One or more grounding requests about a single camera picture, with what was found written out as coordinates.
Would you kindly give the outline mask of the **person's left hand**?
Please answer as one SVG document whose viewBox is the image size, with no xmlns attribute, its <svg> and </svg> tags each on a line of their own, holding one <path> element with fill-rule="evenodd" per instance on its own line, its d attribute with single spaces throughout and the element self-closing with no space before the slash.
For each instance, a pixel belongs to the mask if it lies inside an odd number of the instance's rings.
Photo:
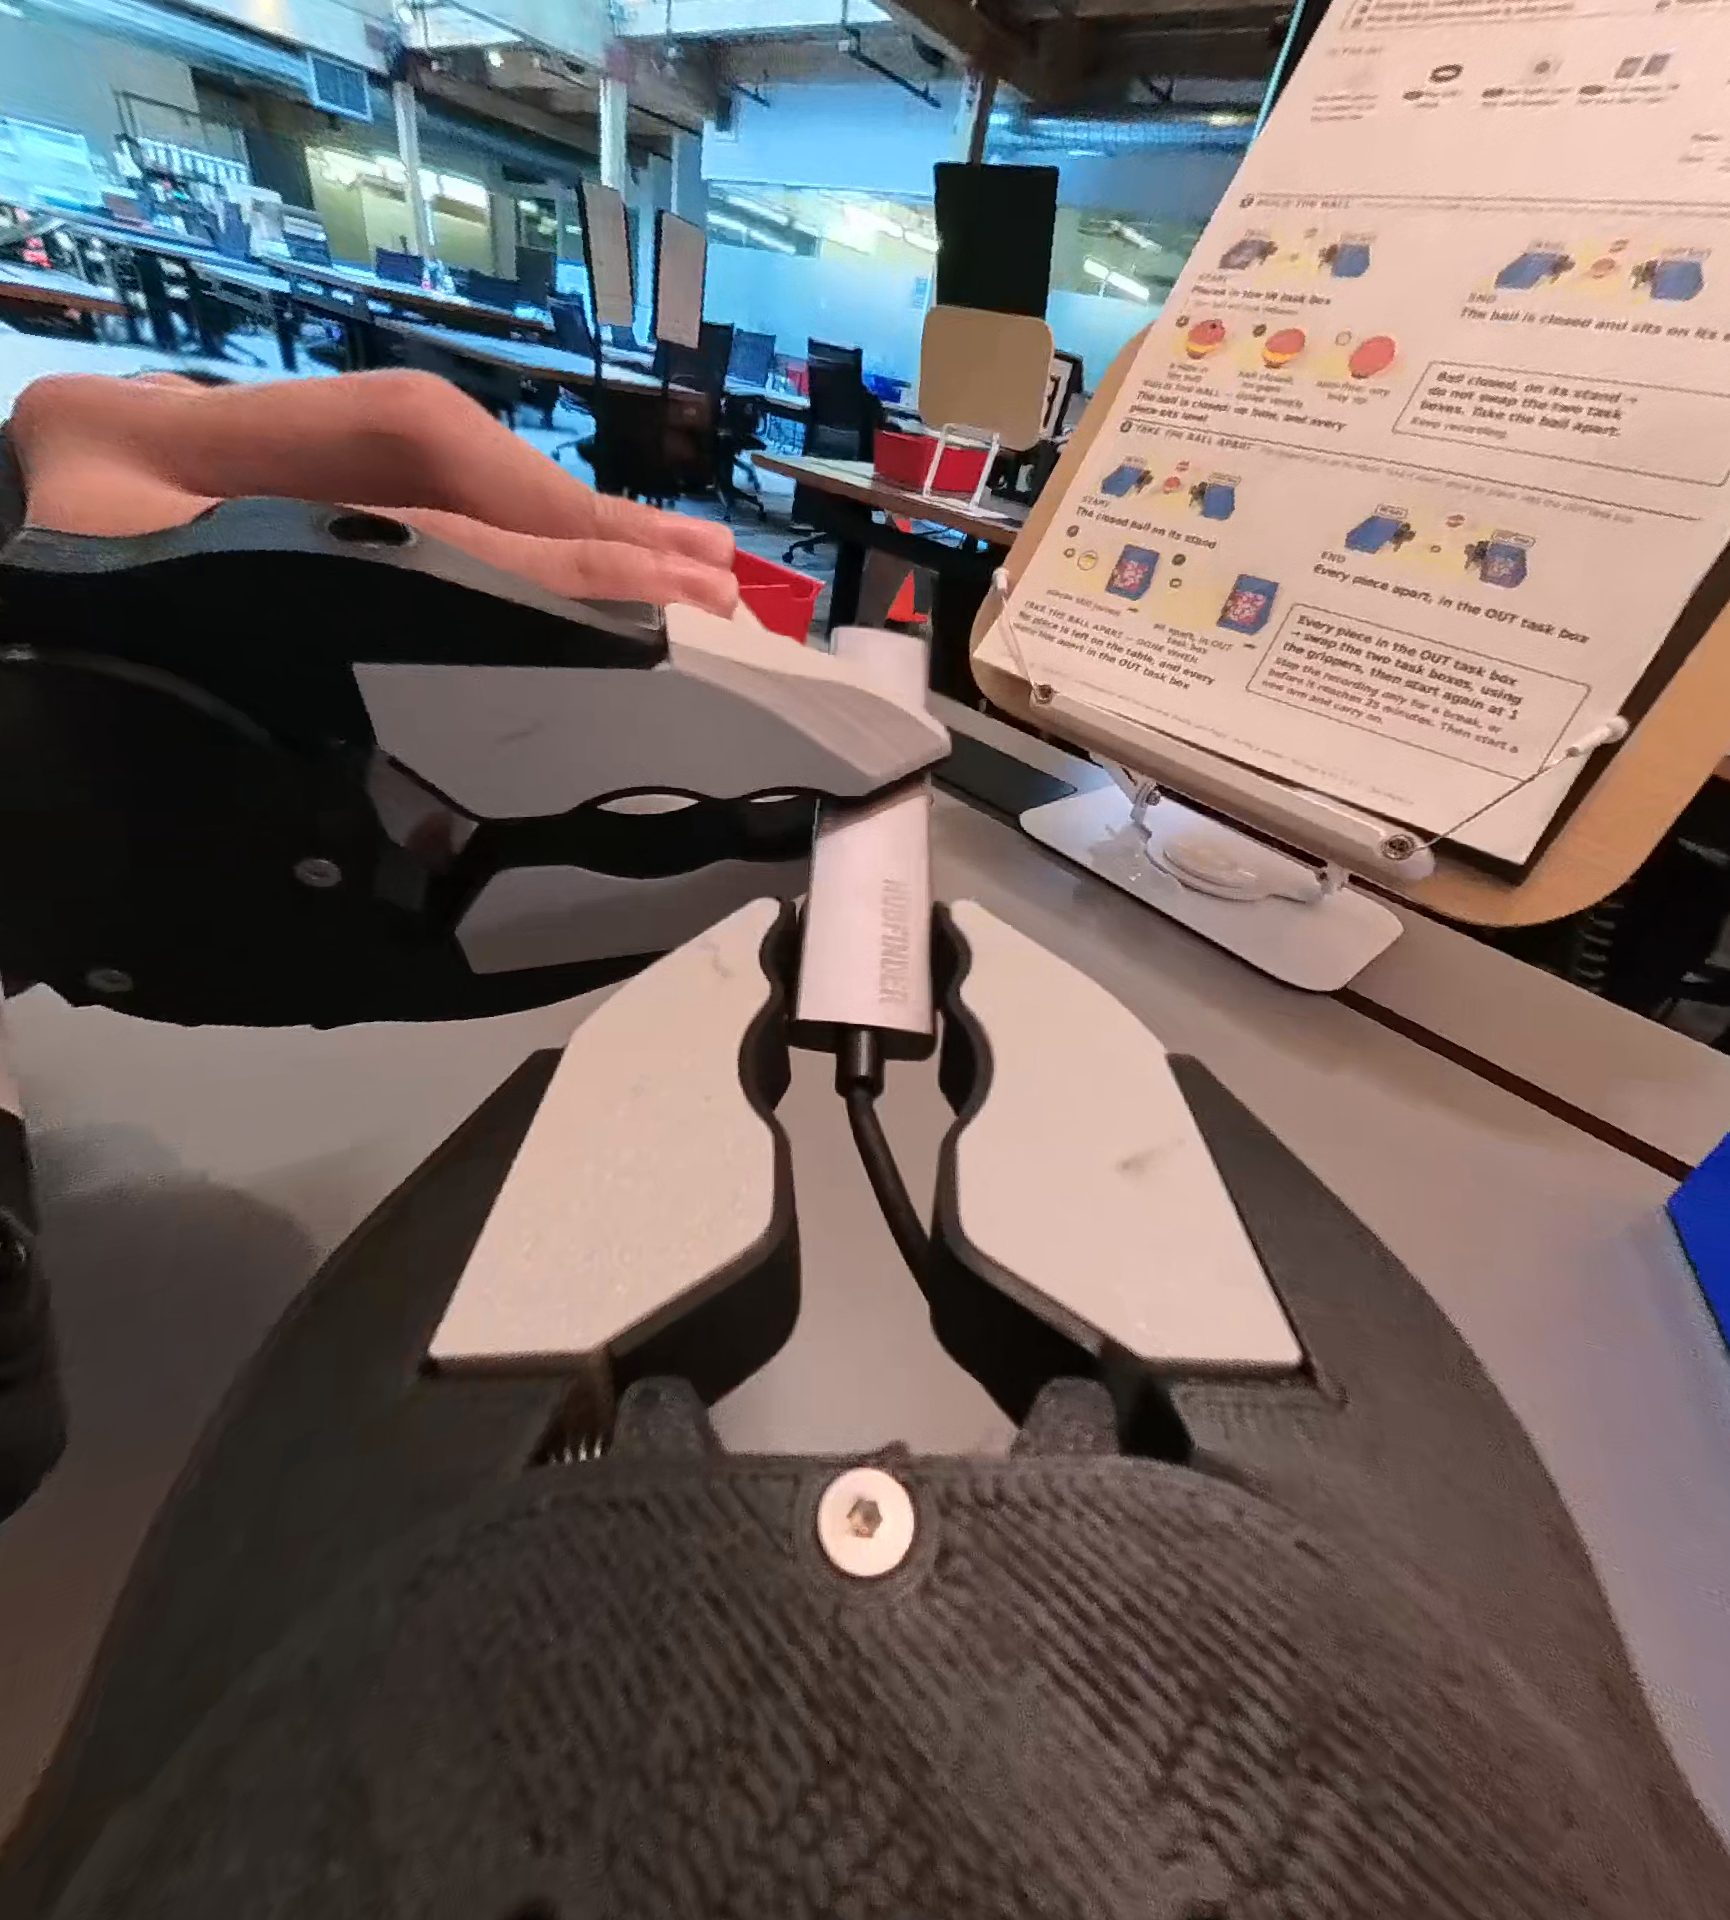
<svg viewBox="0 0 1730 1920">
<path fill-rule="evenodd" d="M 578 603 L 738 618 L 733 529 L 598 494 L 439 374 L 50 374 L 0 424 L 0 544 L 140 539 L 229 499 L 384 514 Z"/>
</svg>

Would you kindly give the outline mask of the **small red bin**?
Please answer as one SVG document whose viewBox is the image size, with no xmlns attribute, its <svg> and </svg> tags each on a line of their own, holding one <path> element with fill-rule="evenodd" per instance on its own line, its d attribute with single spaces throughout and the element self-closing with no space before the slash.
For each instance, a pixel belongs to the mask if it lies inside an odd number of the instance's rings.
<svg viewBox="0 0 1730 1920">
<path fill-rule="evenodd" d="M 882 424 L 872 474 L 922 499 L 972 499 L 992 479 L 997 439 L 977 429 Z"/>
</svg>

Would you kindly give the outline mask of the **printed instruction sheet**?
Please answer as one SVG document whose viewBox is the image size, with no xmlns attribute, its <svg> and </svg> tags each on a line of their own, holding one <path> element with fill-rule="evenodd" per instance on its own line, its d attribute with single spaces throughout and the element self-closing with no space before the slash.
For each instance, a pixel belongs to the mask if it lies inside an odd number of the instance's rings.
<svg viewBox="0 0 1730 1920">
<path fill-rule="evenodd" d="M 972 663 L 1526 868 L 1730 554 L 1730 0 L 1331 5 Z"/>
</svg>

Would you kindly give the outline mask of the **instruction sheet on stand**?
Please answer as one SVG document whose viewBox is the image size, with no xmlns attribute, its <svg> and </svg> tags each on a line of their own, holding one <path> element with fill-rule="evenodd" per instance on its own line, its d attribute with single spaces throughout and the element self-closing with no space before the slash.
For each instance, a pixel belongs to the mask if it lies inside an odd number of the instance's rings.
<svg viewBox="0 0 1730 1920">
<path fill-rule="evenodd" d="M 1142 334 L 1092 399 L 1117 399 L 1137 344 Z M 1092 434 L 1087 404 L 1067 454 L 1082 454 Z M 992 633 L 1012 569 L 1037 554 L 1067 494 L 1067 454 L 1012 544 L 1012 564 L 997 569 L 977 638 Z M 1466 928 L 1531 928 L 1595 908 L 1645 863 L 1730 753 L 1730 554 L 1695 588 L 1675 638 L 1645 678 L 1650 698 L 1635 728 L 1610 718 L 1610 758 L 1595 758 L 1595 778 L 1570 793 L 1526 868 L 1481 863 L 1451 838 L 1356 813 L 1147 723 L 1082 703 L 1047 708 L 1027 673 L 972 663 L 972 678 L 1007 718 L 1102 763 L 1077 798 L 1022 813 L 1027 838 L 1241 962 L 1291 987 L 1336 992 L 1401 938 L 1396 903 Z"/>
</svg>

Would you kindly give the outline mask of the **pale upright board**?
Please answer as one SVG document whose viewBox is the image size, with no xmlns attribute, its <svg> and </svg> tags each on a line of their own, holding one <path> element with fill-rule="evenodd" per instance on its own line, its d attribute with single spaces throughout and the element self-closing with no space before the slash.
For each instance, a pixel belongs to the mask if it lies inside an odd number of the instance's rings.
<svg viewBox="0 0 1730 1920">
<path fill-rule="evenodd" d="M 653 244 L 653 339 L 658 349 L 698 349 L 708 299 L 708 229 L 658 209 Z"/>
<path fill-rule="evenodd" d="M 583 219 L 588 314 L 598 329 L 633 329 L 638 299 L 633 299 L 628 199 L 603 180 L 583 180 L 578 219 Z"/>
</svg>

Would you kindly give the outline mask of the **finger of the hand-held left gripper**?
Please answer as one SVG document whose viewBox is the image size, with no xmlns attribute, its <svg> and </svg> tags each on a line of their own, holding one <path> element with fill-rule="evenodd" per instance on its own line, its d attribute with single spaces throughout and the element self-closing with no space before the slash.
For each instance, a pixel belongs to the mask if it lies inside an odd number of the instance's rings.
<svg viewBox="0 0 1730 1920">
<path fill-rule="evenodd" d="M 863 803 L 947 758 L 927 693 L 758 618 L 668 608 L 653 668 L 354 663 L 374 743 L 469 818 L 628 793 Z"/>
<path fill-rule="evenodd" d="M 484 823 L 454 938 L 474 972 L 658 958 L 808 883 L 813 798 L 613 798 Z"/>
</svg>

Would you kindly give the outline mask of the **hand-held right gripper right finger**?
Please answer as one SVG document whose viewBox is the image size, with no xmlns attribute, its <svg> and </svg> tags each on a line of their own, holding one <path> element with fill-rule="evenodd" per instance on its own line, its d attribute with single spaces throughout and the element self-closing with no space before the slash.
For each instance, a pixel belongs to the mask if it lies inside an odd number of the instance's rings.
<svg viewBox="0 0 1730 1920">
<path fill-rule="evenodd" d="M 1296 1381 L 1311 1356 L 1167 1042 L 992 908 L 932 913 L 942 1097 L 927 1312 L 1022 1421 L 1052 1381 L 1172 1421 L 1172 1386 Z"/>
</svg>

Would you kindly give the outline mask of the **small wooden document stand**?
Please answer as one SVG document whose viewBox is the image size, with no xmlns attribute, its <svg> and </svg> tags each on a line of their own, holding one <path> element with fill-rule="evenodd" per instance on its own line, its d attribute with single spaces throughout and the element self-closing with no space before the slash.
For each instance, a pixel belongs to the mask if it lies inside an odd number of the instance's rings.
<svg viewBox="0 0 1730 1920">
<path fill-rule="evenodd" d="M 917 374 L 917 419 L 927 429 L 977 429 L 1007 454 L 1027 454 L 1042 444 L 1047 379 L 1047 319 L 927 309 Z"/>
</svg>

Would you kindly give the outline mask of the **grey usb hub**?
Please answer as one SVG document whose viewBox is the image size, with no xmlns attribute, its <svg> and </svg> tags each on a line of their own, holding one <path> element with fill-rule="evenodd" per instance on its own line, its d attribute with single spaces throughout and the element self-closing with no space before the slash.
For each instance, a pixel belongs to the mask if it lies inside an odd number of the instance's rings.
<svg viewBox="0 0 1730 1920">
<path fill-rule="evenodd" d="M 823 803 L 803 893 L 793 1042 L 867 1032 L 887 1062 L 932 1052 L 932 783 Z"/>
</svg>

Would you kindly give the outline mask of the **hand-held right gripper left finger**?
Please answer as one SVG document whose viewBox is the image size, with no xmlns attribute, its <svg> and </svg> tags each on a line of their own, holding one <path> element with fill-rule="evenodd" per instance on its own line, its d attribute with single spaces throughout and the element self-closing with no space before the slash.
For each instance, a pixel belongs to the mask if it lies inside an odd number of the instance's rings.
<svg viewBox="0 0 1730 1920">
<path fill-rule="evenodd" d="M 439 1376 L 578 1376 L 723 1401 L 798 1327 L 788 962 L 758 898 L 623 982 L 558 1052 L 429 1337 Z"/>
</svg>

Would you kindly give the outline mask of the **black office chair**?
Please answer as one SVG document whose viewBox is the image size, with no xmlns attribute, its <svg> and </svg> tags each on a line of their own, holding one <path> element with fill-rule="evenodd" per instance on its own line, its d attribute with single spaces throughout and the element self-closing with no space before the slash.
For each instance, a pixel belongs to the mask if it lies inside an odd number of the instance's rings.
<svg viewBox="0 0 1730 1920">
<path fill-rule="evenodd" d="M 803 459 L 853 459 L 872 464 L 877 444 L 877 394 L 863 374 L 863 349 L 808 339 L 808 409 L 803 409 Z"/>
</svg>

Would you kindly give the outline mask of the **black upright panel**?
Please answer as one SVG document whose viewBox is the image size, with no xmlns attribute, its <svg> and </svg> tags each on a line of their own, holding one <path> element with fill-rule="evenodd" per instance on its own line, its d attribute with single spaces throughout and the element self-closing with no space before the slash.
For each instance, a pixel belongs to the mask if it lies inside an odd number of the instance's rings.
<svg viewBox="0 0 1730 1920">
<path fill-rule="evenodd" d="M 1057 165 L 932 165 L 932 304 L 1047 319 Z"/>
</svg>

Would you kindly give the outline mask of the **red plastic bin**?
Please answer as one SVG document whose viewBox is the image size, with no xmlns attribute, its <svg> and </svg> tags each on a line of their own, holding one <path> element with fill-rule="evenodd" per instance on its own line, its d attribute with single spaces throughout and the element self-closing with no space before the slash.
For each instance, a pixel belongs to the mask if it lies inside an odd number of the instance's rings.
<svg viewBox="0 0 1730 1920">
<path fill-rule="evenodd" d="M 823 583 L 793 564 L 733 549 L 738 603 L 793 643 L 808 643 Z"/>
</svg>

